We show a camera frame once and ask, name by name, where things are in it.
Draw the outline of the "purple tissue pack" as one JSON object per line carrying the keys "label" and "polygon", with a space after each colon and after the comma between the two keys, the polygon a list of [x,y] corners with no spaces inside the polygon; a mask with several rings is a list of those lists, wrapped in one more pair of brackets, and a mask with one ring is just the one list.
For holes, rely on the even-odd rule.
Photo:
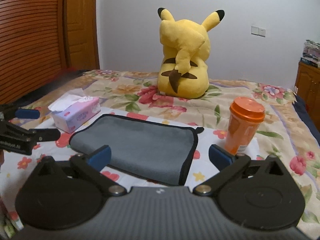
{"label": "purple tissue pack", "polygon": [[100,112],[99,97],[86,95],[82,88],[70,90],[48,106],[55,126],[73,133]]}

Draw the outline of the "orange lidded plastic cup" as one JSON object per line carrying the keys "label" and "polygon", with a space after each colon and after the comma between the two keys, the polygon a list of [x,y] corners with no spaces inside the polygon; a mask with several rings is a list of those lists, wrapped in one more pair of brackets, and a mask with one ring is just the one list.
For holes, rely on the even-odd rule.
{"label": "orange lidded plastic cup", "polygon": [[265,107],[252,98],[238,97],[229,107],[230,117],[225,150],[236,155],[243,153],[264,121]]}

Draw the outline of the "grey folded towel black trim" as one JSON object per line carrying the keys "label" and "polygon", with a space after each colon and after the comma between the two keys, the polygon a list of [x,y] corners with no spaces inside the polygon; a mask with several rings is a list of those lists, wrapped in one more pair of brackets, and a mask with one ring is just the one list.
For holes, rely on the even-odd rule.
{"label": "grey folded towel black trim", "polygon": [[74,133],[69,144],[83,154],[107,145],[111,166],[165,185],[183,186],[203,130],[104,114]]}

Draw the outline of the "wooden slatted headboard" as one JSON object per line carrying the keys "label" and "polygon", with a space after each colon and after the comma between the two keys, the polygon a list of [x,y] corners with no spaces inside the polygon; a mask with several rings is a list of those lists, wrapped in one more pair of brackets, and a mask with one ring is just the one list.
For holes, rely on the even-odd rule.
{"label": "wooden slatted headboard", "polygon": [[1,103],[98,68],[96,0],[1,0]]}

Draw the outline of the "dark blue bed sheet edge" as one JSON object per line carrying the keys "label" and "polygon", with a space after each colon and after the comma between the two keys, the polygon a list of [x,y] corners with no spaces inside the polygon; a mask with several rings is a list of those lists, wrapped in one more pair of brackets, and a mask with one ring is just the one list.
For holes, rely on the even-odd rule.
{"label": "dark blue bed sheet edge", "polygon": [[298,114],[298,116],[300,117],[300,119],[302,120],[302,122],[306,124],[310,132],[313,134],[313,136],[319,137],[319,131],[316,128],[313,121],[311,120],[309,114],[307,113],[306,104],[304,100],[297,94],[295,94],[295,102],[293,103],[293,107],[296,113]]}

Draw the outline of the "yellow Pikachu plush toy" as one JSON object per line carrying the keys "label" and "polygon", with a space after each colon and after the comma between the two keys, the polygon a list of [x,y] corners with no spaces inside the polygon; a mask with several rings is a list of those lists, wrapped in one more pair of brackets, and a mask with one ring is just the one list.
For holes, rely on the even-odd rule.
{"label": "yellow Pikachu plush toy", "polygon": [[203,96],[209,87],[208,32],[223,20],[225,12],[212,12],[201,24],[187,19],[175,20],[165,8],[159,8],[157,12],[161,19],[159,39],[163,46],[157,81],[159,92],[184,99]]}

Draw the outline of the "wooden side cabinet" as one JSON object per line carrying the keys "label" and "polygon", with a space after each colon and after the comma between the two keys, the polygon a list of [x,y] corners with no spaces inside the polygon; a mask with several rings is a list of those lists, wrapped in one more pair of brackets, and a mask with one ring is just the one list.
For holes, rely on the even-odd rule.
{"label": "wooden side cabinet", "polygon": [[319,68],[299,62],[295,88],[297,95],[305,102],[308,115],[319,130]]}

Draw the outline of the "stack of books and papers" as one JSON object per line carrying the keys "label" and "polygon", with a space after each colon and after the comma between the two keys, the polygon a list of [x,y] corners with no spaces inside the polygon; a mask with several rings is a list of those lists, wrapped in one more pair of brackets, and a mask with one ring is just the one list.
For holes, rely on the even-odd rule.
{"label": "stack of books and papers", "polygon": [[320,45],[318,42],[306,40],[300,62],[319,68]]}

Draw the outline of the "white wall switch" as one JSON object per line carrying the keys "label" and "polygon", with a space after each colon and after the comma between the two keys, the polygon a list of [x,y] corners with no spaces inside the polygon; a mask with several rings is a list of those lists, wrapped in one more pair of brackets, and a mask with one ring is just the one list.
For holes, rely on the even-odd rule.
{"label": "white wall switch", "polygon": [[256,26],[251,26],[251,34],[261,37],[266,37],[266,30]]}

